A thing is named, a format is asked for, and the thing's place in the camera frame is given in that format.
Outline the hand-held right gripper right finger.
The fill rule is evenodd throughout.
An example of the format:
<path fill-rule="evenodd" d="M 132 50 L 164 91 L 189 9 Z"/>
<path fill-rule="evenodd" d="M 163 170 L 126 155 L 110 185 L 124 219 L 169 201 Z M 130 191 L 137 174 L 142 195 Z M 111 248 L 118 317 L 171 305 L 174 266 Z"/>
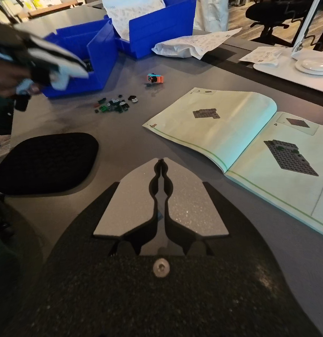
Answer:
<path fill-rule="evenodd" d="M 229 236 L 203 181 L 197 175 L 169 158 L 162 160 L 161 173 L 167 195 L 165 233 L 182 248 L 184 255 L 197 243 L 206 254 L 207 240 Z"/>

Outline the blue plastic bin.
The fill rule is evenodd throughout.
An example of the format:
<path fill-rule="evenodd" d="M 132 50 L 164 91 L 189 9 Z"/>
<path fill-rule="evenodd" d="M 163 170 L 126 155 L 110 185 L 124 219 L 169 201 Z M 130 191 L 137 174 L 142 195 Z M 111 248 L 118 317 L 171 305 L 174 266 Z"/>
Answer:
<path fill-rule="evenodd" d="M 58 98 L 104 88 L 118 58 L 110 18 L 57 29 L 56 33 L 50 33 L 44 39 L 70 51 L 82 61 L 90 61 L 93 69 L 88 78 L 70 79 L 65 91 L 47 87 L 43 91 L 46 97 Z"/>
<path fill-rule="evenodd" d="M 159 42 L 192 35 L 196 10 L 193 0 L 164 0 L 164 9 L 129 22 L 129 41 L 120 38 L 115 28 L 117 49 L 135 59 L 152 53 Z"/>

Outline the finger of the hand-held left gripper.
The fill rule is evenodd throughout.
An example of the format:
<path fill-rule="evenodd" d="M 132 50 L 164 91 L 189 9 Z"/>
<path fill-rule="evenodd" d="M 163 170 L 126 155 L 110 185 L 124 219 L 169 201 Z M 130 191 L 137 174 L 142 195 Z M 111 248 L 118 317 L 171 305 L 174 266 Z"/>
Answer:
<path fill-rule="evenodd" d="M 30 38 L 29 54 L 58 67 L 58 73 L 70 78 L 88 78 L 86 64 L 70 51 L 41 38 Z"/>
<path fill-rule="evenodd" d="M 72 71 L 71 66 L 58 66 L 57 70 L 51 69 L 49 72 L 51 87 L 54 90 L 65 90 Z"/>

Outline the wooden bench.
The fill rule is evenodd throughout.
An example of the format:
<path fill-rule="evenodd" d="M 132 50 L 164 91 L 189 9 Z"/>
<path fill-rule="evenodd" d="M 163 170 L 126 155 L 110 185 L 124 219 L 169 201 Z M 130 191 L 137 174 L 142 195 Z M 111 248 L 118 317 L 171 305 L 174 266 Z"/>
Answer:
<path fill-rule="evenodd" d="M 85 4 L 84 1 L 78 1 L 78 0 L 63 1 L 62 3 L 57 4 L 57 5 L 51 5 L 49 7 L 37 9 L 35 11 L 31 11 L 28 14 L 26 14 L 26 18 L 27 19 L 35 19 L 35 18 L 39 18 L 39 17 L 45 16 L 45 15 L 49 15 L 49 14 L 57 13 L 57 12 L 60 12 L 60 11 L 64 11 L 64 10 L 67 10 L 71 7 L 81 6 L 81 5 L 84 5 L 84 4 Z"/>

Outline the white lamp stand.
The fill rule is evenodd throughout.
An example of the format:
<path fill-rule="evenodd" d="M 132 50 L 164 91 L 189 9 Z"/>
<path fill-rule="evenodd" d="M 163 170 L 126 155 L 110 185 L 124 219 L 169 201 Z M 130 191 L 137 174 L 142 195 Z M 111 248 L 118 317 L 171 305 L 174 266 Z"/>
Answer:
<path fill-rule="evenodd" d="M 293 48 L 291 51 L 291 58 L 296 59 L 296 57 L 301 55 L 301 51 L 303 49 L 303 41 L 305 39 L 312 38 L 311 46 L 313 46 L 312 51 L 323 52 L 323 32 L 319 39 L 315 42 L 315 35 L 308 35 L 309 27 L 316 15 L 317 10 L 319 9 L 320 0 L 314 0 L 307 16 L 305 17 L 302 27 L 299 30 L 298 36 L 293 44 Z"/>

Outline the pile of small bricks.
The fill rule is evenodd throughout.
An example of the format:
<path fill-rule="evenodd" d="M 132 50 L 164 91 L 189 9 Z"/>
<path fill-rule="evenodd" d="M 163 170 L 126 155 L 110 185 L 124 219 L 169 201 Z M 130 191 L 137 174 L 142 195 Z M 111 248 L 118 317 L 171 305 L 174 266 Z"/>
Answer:
<path fill-rule="evenodd" d="M 135 95 L 131 95 L 127 100 L 123 98 L 122 95 L 119 95 L 117 98 L 107 99 L 106 97 L 101 98 L 94 105 L 95 113 L 123 113 L 127 112 L 130 109 L 130 104 L 135 104 L 138 102 L 138 99 Z"/>

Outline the brick building instruction booklet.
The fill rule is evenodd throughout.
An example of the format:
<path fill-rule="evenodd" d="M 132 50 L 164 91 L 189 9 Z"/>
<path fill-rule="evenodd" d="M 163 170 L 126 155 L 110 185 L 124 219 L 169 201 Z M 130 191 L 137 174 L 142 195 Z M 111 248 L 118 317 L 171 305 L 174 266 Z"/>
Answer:
<path fill-rule="evenodd" d="M 323 125 L 256 92 L 193 88 L 142 127 L 323 234 Z"/>

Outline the black office chair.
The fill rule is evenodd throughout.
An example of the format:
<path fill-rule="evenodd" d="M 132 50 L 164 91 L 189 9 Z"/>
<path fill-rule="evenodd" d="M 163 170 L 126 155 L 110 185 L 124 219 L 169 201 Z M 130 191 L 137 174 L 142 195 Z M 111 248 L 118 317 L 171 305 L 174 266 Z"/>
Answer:
<path fill-rule="evenodd" d="M 292 47 L 296 42 L 297 36 L 305 21 L 305 18 L 311 8 L 313 1 L 310 0 L 268 0 L 256 1 L 245 12 L 245 17 L 252 20 L 251 28 L 256 25 L 264 26 L 260 36 L 252 39 L 254 42 L 281 45 Z M 286 20 L 291 23 L 299 22 L 300 26 L 295 34 L 292 42 L 283 40 L 273 35 L 275 27 L 289 28 L 289 24 L 285 24 Z"/>

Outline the white printed paper bag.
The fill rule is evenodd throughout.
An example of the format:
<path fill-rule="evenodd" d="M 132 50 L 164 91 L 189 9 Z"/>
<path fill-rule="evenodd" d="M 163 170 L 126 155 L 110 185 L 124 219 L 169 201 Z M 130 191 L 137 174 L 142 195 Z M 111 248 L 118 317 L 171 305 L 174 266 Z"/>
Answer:
<path fill-rule="evenodd" d="M 230 31 L 213 32 L 203 35 L 183 36 L 175 39 L 159 42 L 151 49 L 157 55 L 173 58 L 194 57 L 198 60 L 233 35 L 239 33 L 242 28 Z"/>
<path fill-rule="evenodd" d="M 120 38 L 129 41 L 129 22 L 164 9 L 163 0 L 103 0 L 103 7 Z"/>

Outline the white cloth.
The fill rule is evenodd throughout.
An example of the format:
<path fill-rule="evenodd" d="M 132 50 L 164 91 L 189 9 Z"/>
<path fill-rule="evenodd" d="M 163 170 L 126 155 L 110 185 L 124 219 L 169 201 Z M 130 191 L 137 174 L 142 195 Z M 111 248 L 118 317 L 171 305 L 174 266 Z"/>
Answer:
<path fill-rule="evenodd" d="M 228 30 L 228 0 L 197 0 L 193 29 L 206 32 Z"/>

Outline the white plate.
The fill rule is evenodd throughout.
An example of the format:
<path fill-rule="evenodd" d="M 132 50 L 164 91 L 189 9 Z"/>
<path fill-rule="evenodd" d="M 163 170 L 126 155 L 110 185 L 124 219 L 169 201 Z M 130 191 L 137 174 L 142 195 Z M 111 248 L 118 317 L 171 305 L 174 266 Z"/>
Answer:
<path fill-rule="evenodd" d="M 323 57 L 298 60 L 295 68 L 305 74 L 323 75 Z"/>

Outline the small printed paper bag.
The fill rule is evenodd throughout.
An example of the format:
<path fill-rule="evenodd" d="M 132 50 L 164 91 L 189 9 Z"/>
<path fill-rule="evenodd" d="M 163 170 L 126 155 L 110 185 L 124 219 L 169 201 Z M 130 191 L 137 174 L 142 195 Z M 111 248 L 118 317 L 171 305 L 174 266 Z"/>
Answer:
<path fill-rule="evenodd" d="M 239 61 L 277 66 L 278 58 L 285 49 L 284 47 L 260 46 L 240 58 Z"/>

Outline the orange and teal brick figure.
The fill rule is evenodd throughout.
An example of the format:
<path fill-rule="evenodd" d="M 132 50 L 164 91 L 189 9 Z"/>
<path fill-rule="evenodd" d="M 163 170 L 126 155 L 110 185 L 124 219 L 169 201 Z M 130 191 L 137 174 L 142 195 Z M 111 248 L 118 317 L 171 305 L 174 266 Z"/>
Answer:
<path fill-rule="evenodd" d="M 146 83 L 145 85 L 150 86 L 156 86 L 164 83 L 164 77 L 162 75 L 149 73 L 146 77 Z"/>

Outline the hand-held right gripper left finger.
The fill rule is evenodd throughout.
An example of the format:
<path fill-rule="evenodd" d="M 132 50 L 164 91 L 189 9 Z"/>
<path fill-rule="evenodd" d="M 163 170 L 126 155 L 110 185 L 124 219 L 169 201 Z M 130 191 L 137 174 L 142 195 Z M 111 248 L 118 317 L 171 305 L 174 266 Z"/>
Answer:
<path fill-rule="evenodd" d="M 158 179 L 162 160 L 154 158 L 118 183 L 96 229 L 95 238 L 129 242 L 136 255 L 158 229 Z"/>

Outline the person's left hand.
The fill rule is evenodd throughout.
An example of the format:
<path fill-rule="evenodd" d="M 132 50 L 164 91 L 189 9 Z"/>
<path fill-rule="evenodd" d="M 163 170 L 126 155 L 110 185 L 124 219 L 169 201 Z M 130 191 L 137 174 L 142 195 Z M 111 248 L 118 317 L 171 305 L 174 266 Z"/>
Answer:
<path fill-rule="evenodd" d="M 0 59 L 0 97 L 13 98 L 17 86 L 29 78 L 29 69 Z"/>

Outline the white tray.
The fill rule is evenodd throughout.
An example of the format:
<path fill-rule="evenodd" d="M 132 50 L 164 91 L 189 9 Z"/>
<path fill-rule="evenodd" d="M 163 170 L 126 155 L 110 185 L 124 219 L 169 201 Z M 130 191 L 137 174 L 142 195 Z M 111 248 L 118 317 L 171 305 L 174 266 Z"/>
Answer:
<path fill-rule="evenodd" d="M 323 52 L 313 49 L 302 49 L 293 53 L 293 48 L 286 48 L 285 51 L 278 57 L 278 65 L 271 66 L 268 64 L 254 64 L 253 68 L 265 74 L 296 83 L 302 86 L 315 89 L 323 92 L 323 74 L 317 72 L 310 73 L 310 70 L 298 65 L 296 62 L 300 60 L 312 58 L 322 58 Z"/>

